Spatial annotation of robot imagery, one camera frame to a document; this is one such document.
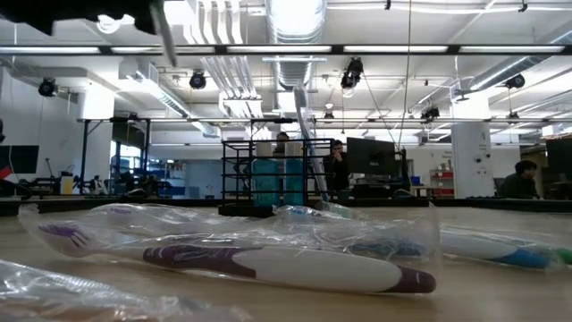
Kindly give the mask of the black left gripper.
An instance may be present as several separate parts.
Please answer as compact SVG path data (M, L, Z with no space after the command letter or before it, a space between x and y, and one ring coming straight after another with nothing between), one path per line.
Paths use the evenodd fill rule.
M47 35L53 34L56 21L85 19L97 21L99 15L119 19L133 7L135 28L156 34L152 9L156 0L0 0L0 18L25 23Z

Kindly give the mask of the blue white toothbrush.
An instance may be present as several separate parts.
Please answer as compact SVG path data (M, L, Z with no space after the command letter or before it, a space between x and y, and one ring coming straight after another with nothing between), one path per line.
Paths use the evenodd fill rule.
M311 165L313 167L313 174L315 182L322 198L322 201L329 200L327 190L327 183L325 179L325 171L322 158L316 154L315 151L315 134L311 132L311 125L313 124L313 115L311 108L308 104L307 89L304 85L296 85L292 89L294 95L296 113L299 123L302 139L307 144L307 154L311 158Z
M392 217L321 200L313 207L286 205L273 213L281 227L305 231L315 245L354 255L430 261L445 254L541 270L561 262L554 250L532 242L441 225L434 206L422 214Z

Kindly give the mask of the clear plastic wrapper foreground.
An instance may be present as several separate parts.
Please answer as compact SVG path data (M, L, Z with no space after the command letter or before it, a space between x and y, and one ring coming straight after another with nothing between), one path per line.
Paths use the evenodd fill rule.
M0 259L0 322L250 322L237 307L124 292Z

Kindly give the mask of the black overhead light beam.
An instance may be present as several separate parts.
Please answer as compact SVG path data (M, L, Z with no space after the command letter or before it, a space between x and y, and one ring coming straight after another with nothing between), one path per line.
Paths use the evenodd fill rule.
M0 55L160 56L160 46L24 46L1 45ZM572 55L572 45L188 45L181 56L206 55Z

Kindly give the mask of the person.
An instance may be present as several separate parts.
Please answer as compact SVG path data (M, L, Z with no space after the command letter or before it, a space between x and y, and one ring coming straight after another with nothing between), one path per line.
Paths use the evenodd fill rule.
M499 187L499 195L506 199L539 199L535 188L537 164L521 160L515 164L515 173L507 176Z
M275 155L283 155L285 153L285 144L286 142L290 139L290 136L284 132L281 131L276 135L276 147L273 150L273 153Z
M326 184L329 191L345 191L349 187L349 164L347 153L343 151L343 143L336 140L332 151L323 157Z

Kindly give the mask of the black computer monitor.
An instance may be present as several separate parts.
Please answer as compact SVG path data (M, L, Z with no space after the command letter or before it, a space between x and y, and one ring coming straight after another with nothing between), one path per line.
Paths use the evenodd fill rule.
M389 141L347 138L349 172L357 184L383 184L400 178L394 144Z
M547 140L546 152L549 169L572 181L572 139Z

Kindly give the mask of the purple white wrapped toothbrush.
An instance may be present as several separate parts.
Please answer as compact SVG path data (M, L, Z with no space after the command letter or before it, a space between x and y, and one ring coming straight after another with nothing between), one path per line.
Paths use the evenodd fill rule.
M202 241L133 240L107 228L53 220L35 206L18 219L48 247L73 258L110 255L176 271L206 271L231 278L301 288L354 293L431 293L435 277L391 262L328 250L280 246L230 246Z

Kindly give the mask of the red bin shelf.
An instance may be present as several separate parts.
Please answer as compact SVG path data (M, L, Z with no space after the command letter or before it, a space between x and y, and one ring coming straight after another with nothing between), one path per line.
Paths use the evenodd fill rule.
M452 170L431 170L430 190L433 198L449 199L455 196Z

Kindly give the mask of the white building column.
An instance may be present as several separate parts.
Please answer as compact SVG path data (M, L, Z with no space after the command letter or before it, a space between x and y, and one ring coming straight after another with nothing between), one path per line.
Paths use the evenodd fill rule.
M494 195L491 117L486 97L461 98L450 108L454 191L456 199Z

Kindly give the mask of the silver ceiling duct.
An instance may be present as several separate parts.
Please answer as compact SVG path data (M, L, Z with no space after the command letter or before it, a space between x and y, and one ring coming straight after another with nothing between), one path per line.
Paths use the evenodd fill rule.
M307 45L321 41L327 0L265 0L266 24L273 44ZM308 60L273 63L274 75L284 90L307 86L315 64Z

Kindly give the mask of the black background workstation frame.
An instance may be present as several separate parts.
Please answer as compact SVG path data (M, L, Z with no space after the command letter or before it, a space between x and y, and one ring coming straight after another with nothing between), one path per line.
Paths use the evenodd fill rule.
M151 130L151 119L150 118L139 118L137 116L119 117L114 116L107 119L78 119L79 123L83 123L83 136L82 136L82 151L81 151L81 163L80 163L80 176L77 181L76 187L79 189L81 196L85 196L85 188L87 187L85 181L86 173L86 163L87 163L87 153L88 153L88 136L102 123L145 123L146 134L145 134L145 145L144 145L144 166L147 166L148 158L148 148L150 146L149 132Z

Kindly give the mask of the black wall screen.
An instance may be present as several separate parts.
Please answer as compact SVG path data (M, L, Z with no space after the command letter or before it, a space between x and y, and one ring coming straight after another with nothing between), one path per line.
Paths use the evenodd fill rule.
M0 146L0 170L9 168L15 174L34 174L38 167L39 146Z

